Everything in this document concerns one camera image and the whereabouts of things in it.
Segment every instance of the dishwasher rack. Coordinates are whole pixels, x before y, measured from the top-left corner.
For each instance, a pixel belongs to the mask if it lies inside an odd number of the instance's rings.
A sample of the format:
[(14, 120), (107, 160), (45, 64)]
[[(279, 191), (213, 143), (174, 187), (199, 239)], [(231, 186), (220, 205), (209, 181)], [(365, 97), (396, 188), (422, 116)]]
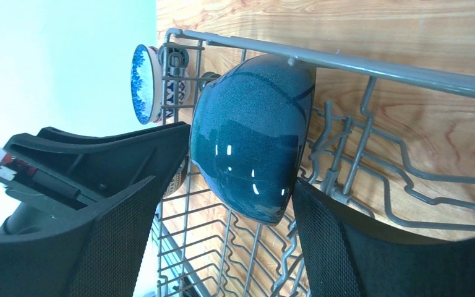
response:
[[(176, 42), (171, 42), (171, 37), (175, 37)], [(184, 45), (182, 40), (192, 40), (197, 45)], [(457, 207), (472, 209), (475, 211), (475, 203), (454, 199), (451, 197), (429, 197), (414, 189), (413, 180), (410, 175), (420, 179), (436, 182), (466, 183), (475, 184), (475, 177), (451, 176), (442, 174), (433, 174), (421, 171), (412, 166), (405, 141), (389, 133), (377, 129), (374, 123), (374, 115), (368, 110), (372, 91), (379, 79), (392, 80), (403, 84), (417, 87), (428, 88), (446, 93), (462, 95), (475, 98), (475, 77), (462, 74), (454, 74), (430, 69), (423, 69), (413, 66), (392, 64), (381, 61), (373, 61), (354, 56), (345, 56), (342, 54), (331, 54), (321, 51), (299, 48), (295, 46), (281, 45), (266, 41), (251, 40), (239, 37), (223, 37), (212, 33), (200, 33), (190, 30), (169, 29), (166, 33), (164, 47), (184, 48), (197, 53), (195, 60), (195, 74), (192, 77), (183, 77), (181, 72), (170, 65), (163, 65), (163, 98), (162, 113), (165, 108), (175, 109), (173, 122), (179, 121), (179, 110), (182, 108), (194, 108), (197, 103), (200, 86), (206, 82), (214, 80), (214, 76), (201, 76), (200, 68), (203, 51), (206, 46), (222, 46), (241, 50), (241, 61), (245, 61), (247, 51), (258, 51), (261, 53), (277, 54), (284, 56), (287, 63), (311, 63), (317, 67), (340, 69), (344, 71), (357, 72), (368, 75), (368, 84), (361, 100), (359, 110), (364, 121), (355, 121), (352, 116), (335, 116), (332, 114), (332, 103), (326, 102), (321, 109), (313, 107), (312, 117), (323, 117), (325, 127), (317, 139), (308, 139), (310, 155), (312, 162), (312, 172), (307, 172), (301, 168), (300, 174), (308, 182), (315, 184), (324, 193), (344, 204), (357, 207), (360, 211), (371, 217), (375, 217), (370, 207), (366, 206), (360, 200), (353, 197), (351, 187), (356, 173), (363, 171), (366, 174), (378, 179), (384, 188), (383, 204), (384, 212), (387, 218), (403, 227), (410, 228), (429, 228), (440, 230), (460, 230), (475, 232), (475, 225), (441, 223), (441, 222), (420, 222), (400, 218), (393, 213), (392, 200), (389, 186), (389, 179), (368, 166), (361, 163), (362, 158), (370, 160), (396, 173), (405, 183), (404, 191), (413, 199), (428, 205), (454, 205)], [(165, 51), (165, 61), (168, 61), (168, 51)], [(194, 84), (193, 103), (180, 105), (174, 102), (173, 105), (166, 104), (166, 86), (169, 81), (177, 84), (179, 81), (191, 81)], [(178, 98), (178, 88), (175, 88), (175, 98)], [(341, 125), (341, 132), (334, 133), (333, 125)], [(344, 154), (344, 148), (348, 137), (353, 129), (360, 129), (361, 137), (357, 143), (355, 154), (349, 157)], [(366, 144), (371, 136), (381, 137), (399, 146), (401, 150), (402, 165), (396, 166), (389, 161), (379, 158), (366, 150)], [(331, 155), (332, 162), (330, 167), (321, 168), (319, 157)], [(349, 164), (348, 175), (344, 184), (338, 183), (338, 175), (341, 171), (340, 163)], [(197, 191), (192, 190), (192, 179), (199, 172), (194, 172), (194, 166), (188, 164), (186, 179), (186, 194), (165, 197), (158, 206), (158, 213), (154, 219), (152, 228), (152, 239), (158, 246), (158, 296), (310, 296), (311, 292), (306, 281), (304, 259), (301, 249), (298, 246), (297, 228), (293, 214), (290, 211), (284, 216), (284, 219), (278, 228), (257, 224), (255, 228), (243, 225), (240, 222), (244, 219), (232, 212), (225, 204), (217, 203), (206, 205), (202, 210), (223, 209), (224, 218), (215, 218), (197, 226), (188, 226), (187, 221), (190, 214), (201, 211), (200, 209), (191, 210), (189, 201), (196, 199), (200, 195), (210, 190), (208, 188)], [(164, 217), (163, 207), (172, 200), (184, 199), (184, 212), (177, 213), (173, 217)], [(184, 218), (182, 230), (170, 233), (166, 227), (166, 222), (171, 218)], [(187, 237), (192, 230), (210, 226), (219, 226), (224, 232), (221, 235), (207, 235), (206, 238), (195, 238), (192, 243), (187, 243)], [(174, 237), (180, 236), (180, 242), (174, 240)], [(262, 239), (263, 236), (269, 236), (283, 243), (280, 251), (271, 251), (268, 244)], [(248, 238), (253, 242), (252, 247), (247, 247), (243, 243), (237, 243), (236, 238)], [(199, 254), (192, 257), (186, 256), (186, 249), (203, 241), (216, 240), (220, 243), (220, 249), (210, 251), (199, 251)], [(236, 260), (237, 253), (247, 255), (248, 261)], [(258, 253), (266, 255), (262, 260), (256, 256)], [(206, 264), (200, 267), (194, 267), (191, 262), (207, 258)], [(267, 265), (275, 266), (275, 269), (267, 268)], [(231, 268), (240, 272), (241, 277), (229, 273)], [(214, 272), (206, 277), (200, 277), (200, 273), (205, 270)], [(260, 283), (260, 278), (264, 277), (266, 283)]]

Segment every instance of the black object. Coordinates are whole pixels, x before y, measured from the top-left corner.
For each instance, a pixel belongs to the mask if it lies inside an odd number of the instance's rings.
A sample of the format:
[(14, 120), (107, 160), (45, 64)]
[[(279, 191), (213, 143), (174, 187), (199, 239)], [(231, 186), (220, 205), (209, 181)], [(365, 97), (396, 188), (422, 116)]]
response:
[[(4, 181), (30, 189), (10, 194), (28, 200), (41, 220), (28, 218), (33, 212), (24, 203), (7, 219), (6, 229), (18, 234), (0, 235), (0, 296), (132, 296), (156, 207), (186, 156), (189, 128), (179, 123), (107, 138), (47, 129), (44, 138), (11, 138), (5, 149), (36, 171)], [(38, 173), (91, 201), (76, 209), (66, 203), (72, 197), (34, 181)], [(90, 188), (90, 180), (105, 186)]]
[(301, 178), (293, 205), (312, 296), (475, 296), (475, 238), (399, 230)]

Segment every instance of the dish rack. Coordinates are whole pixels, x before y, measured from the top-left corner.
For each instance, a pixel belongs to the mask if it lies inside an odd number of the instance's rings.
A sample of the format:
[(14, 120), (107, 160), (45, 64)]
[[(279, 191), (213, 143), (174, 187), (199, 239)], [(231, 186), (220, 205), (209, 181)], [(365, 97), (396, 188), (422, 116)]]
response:
[[(171, 37), (175, 37), (177, 43), (171, 42)], [(197, 42), (197, 44), (185, 45), (182, 41)], [(247, 51), (256, 51), (284, 56), (290, 65), (310, 63), (317, 67), (367, 75), (368, 83), (359, 107), (361, 120), (356, 120), (352, 116), (334, 115), (332, 102), (326, 102), (323, 108), (313, 107), (313, 120), (316, 117), (321, 118), (324, 128), (315, 140), (307, 140), (308, 159), (312, 163), (312, 168), (301, 168), (300, 175), (333, 199), (357, 207), (374, 218), (375, 213), (372, 209), (351, 195), (356, 174), (368, 174), (383, 185), (384, 213), (382, 215), (393, 224), (408, 228), (475, 232), (475, 224), (407, 220), (393, 212), (394, 202), (391, 199), (390, 179), (384, 175), (385, 172), (397, 174), (402, 179), (405, 185), (403, 190), (411, 199), (416, 199), (426, 205), (452, 205), (473, 211), (475, 211), (473, 202), (452, 197), (429, 197), (422, 194), (414, 189), (411, 176), (428, 181), (460, 184), (475, 184), (475, 177), (433, 174), (413, 167), (405, 141), (376, 128), (374, 115), (368, 109), (372, 91), (378, 80), (391, 80), (475, 98), (475, 77), (247, 38), (169, 29), (164, 47), (184, 48), (197, 53), (195, 74), (191, 77), (184, 77), (181, 71), (170, 65), (163, 65), (162, 112), (165, 112), (165, 108), (175, 109), (173, 122), (179, 121), (180, 109), (195, 107), (200, 86), (215, 79), (213, 75), (201, 76), (200, 73), (203, 52), (207, 46), (234, 48), (241, 51), (241, 61), (247, 58)], [(167, 52), (165, 51), (165, 61), (168, 61)], [(192, 104), (180, 105), (175, 102), (173, 105), (166, 105), (166, 84), (170, 80), (176, 83), (181, 80), (193, 83)], [(177, 87), (175, 92), (175, 98), (178, 98)], [(163, 124), (170, 123), (170, 120), (163, 120)], [(344, 150), (347, 139), (352, 137), (355, 129), (360, 131), (357, 147), (354, 149), (354, 154), (349, 157)], [(371, 137), (380, 137), (397, 145), (400, 150), (401, 164), (384, 160), (367, 150), (367, 141)], [(320, 158), (325, 155), (329, 155), (331, 160), (326, 168), (320, 162)], [(383, 170), (375, 170), (373, 166), (367, 166), (362, 159), (371, 161)], [(343, 183), (338, 182), (341, 170), (345, 170), (346, 173)], [(201, 178), (199, 172), (195, 171), (195, 166), (190, 162), (184, 185), (185, 192), (165, 197), (158, 206), (152, 228), (152, 239), (158, 247), (158, 296), (311, 296), (304, 268), (305, 259), (298, 245), (296, 221), (291, 210), (285, 213), (284, 219), (278, 226), (266, 226), (240, 217), (220, 201), (213, 201), (212, 204), (201, 208), (190, 209), (189, 204), (193, 199), (210, 193), (206, 184), (204, 184), (206, 188), (193, 188), (193, 180), (199, 178)], [(164, 208), (171, 201), (181, 201), (182, 208), (173, 215), (167, 215)], [(211, 211), (216, 215), (212, 218), (207, 217), (205, 222), (193, 225), (192, 220), (189, 220), (189, 216), (195, 213)], [(175, 230), (170, 230), (168, 222), (178, 218), (183, 219), (182, 226), (179, 224)], [(199, 233), (201, 230), (207, 231), (204, 236), (189, 237), (193, 232)], [(280, 244), (272, 245), (270, 240), (278, 241)], [(208, 241), (216, 242), (216, 244), (212, 244), (212, 248), (203, 246), (203, 243)]]

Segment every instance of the wooden floor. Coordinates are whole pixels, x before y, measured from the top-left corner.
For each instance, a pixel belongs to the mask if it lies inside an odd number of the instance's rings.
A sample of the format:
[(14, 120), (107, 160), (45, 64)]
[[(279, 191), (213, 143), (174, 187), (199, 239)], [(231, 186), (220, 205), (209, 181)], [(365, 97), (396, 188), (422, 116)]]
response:
[[(236, 35), (289, 45), (303, 46), (331, 53), (351, 54), (388, 62), (427, 67), (444, 71), (475, 75), (475, 1), (158, 1), (158, 36), (163, 40), (167, 28), (176, 27), (220, 35)], [(203, 53), (201, 73), (213, 71), (225, 73), (239, 62), (241, 52), (236, 49), (208, 47)], [(195, 53), (191, 53), (190, 74), (194, 74)], [(359, 112), (359, 102), (368, 78), (343, 71), (319, 69), (314, 105), (322, 108), (326, 101), (333, 103), (333, 113), (353, 115), (364, 122)], [(378, 81), (369, 109), (375, 114), (379, 129), (405, 140), (414, 167), (430, 173), (475, 176), (475, 100), (447, 95), (440, 92), (409, 87), (394, 82)], [(189, 122), (191, 111), (182, 110), (181, 119)], [(309, 137), (315, 139), (323, 128), (323, 119), (313, 116)], [(335, 131), (341, 129), (335, 125)], [(352, 156), (361, 132), (355, 129), (346, 146), (346, 154)], [(392, 164), (401, 164), (399, 146), (372, 136), (367, 151)], [(404, 181), (395, 173), (378, 167), (367, 160), (362, 163), (390, 180), (393, 212), (406, 220), (421, 222), (471, 223), (475, 225), (475, 211), (447, 205), (427, 205), (407, 195)], [(320, 159), (322, 168), (330, 166), (330, 159)], [(307, 156), (303, 167), (310, 168)], [(344, 182), (348, 165), (342, 164), (339, 183)], [(452, 197), (475, 202), (475, 185), (435, 183), (412, 177), (415, 189), (429, 197)], [(192, 181), (191, 191), (206, 189), (200, 176)], [(185, 193), (183, 187), (178, 193)], [(398, 226), (388, 220), (383, 212), (383, 185), (372, 176), (358, 172), (351, 191), (353, 197), (367, 204), (377, 219)], [(187, 225), (220, 220), (189, 231), (187, 243), (214, 236), (210, 240), (187, 248), (187, 258), (202, 252), (207, 256), (191, 261), (196, 267), (208, 265), (198, 274), (201, 278), (213, 277), (205, 284), (212, 293), (217, 291), (223, 242), (228, 211), (212, 193), (193, 196), (188, 209), (195, 210), (216, 206), (189, 215)], [(185, 212), (185, 200), (166, 202), (164, 215)], [(183, 217), (165, 221), (170, 232), (183, 228)], [(237, 226), (246, 226), (252, 233), (256, 224), (240, 218)], [(225, 250), (232, 261), (228, 273), (223, 275), (225, 288), (242, 292), (249, 253), (254, 245), (253, 236), (232, 227), (236, 239)], [(272, 280), (278, 278), (281, 269), (268, 255), (278, 259), (286, 240), (287, 222), (271, 230), (262, 227), (261, 244), (257, 259), (265, 271), (254, 268), (255, 280), (250, 282), (252, 296), (269, 293)], [(462, 231), (421, 230), (410, 231), (457, 240), (475, 236)], [(175, 236), (178, 244), (182, 236)], [(289, 258), (289, 266), (301, 253), (297, 248)], [(303, 275), (303, 286), (307, 286)], [(291, 294), (291, 284), (284, 286), (281, 294)]]

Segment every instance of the white background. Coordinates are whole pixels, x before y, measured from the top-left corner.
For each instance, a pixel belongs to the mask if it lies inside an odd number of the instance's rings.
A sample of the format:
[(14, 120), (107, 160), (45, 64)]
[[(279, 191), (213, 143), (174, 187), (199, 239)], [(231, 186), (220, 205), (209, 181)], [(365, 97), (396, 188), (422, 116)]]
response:
[[(156, 36), (155, 0), (0, 0), (0, 147), (45, 126), (88, 136), (147, 128), (132, 109), (131, 61)], [(0, 225), (18, 204), (0, 184)]]

